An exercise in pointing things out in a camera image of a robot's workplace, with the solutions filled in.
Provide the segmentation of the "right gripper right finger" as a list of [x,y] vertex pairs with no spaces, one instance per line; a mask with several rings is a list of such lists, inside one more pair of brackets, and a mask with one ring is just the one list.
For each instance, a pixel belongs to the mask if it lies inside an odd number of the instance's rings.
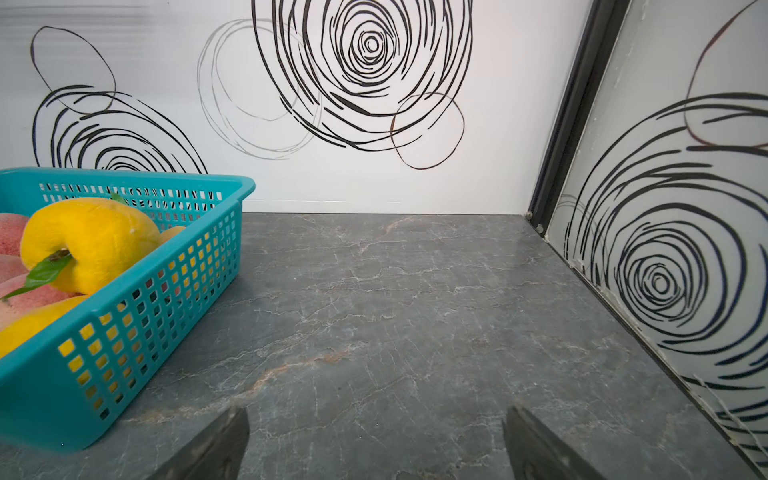
[[605,480],[525,407],[509,407],[502,428],[515,479]]

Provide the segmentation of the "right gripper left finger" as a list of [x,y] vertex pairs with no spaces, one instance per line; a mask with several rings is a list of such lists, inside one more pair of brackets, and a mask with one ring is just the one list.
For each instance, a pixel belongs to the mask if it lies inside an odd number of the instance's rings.
[[237,479],[250,437],[244,407],[230,407],[148,479]]

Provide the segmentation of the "yellow peach top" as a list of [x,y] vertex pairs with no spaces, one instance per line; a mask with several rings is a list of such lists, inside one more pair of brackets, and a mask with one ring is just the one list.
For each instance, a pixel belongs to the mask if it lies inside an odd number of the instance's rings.
[[4,300],[44,286],[93,294],[160,245],[160,231],[142,211],[107,198],[66,199],[26,223],[20,242],[28,274]]

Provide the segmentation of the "pink peach bottom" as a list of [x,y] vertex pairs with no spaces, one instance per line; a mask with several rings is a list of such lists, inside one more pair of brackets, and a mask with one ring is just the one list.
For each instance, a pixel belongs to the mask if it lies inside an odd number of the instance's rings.
[[[1,297],[24,286],[28,270],[21,259],[13,255],[1,255]],[[30,292],[1,300],[1,329],[4,330],[28,312],[37,308],[74,297],[45,285]]]

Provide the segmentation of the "pink peach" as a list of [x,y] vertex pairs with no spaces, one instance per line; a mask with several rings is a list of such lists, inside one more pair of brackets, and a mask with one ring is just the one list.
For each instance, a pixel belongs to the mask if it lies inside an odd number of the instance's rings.
[[[24,286],[28,270],[21,259],[13,255],[1,255],[1,297]],[[28,312],[37,308],[74,297],[45,285],[30,292],[1,300],[1,329],[4,330]]]
[[20,244],[29,218],[14,213],[0,214],[0,254],[20,255]]

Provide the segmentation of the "yellow red peach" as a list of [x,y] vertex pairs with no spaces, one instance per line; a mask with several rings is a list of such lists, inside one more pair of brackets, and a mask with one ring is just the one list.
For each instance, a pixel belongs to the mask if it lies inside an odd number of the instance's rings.
[[162,245],[169,240],[173,239],[176,235],[182,233],[185,230],[184,226],[174,226],[167,230],[164,230],[159,235],[159,244]]

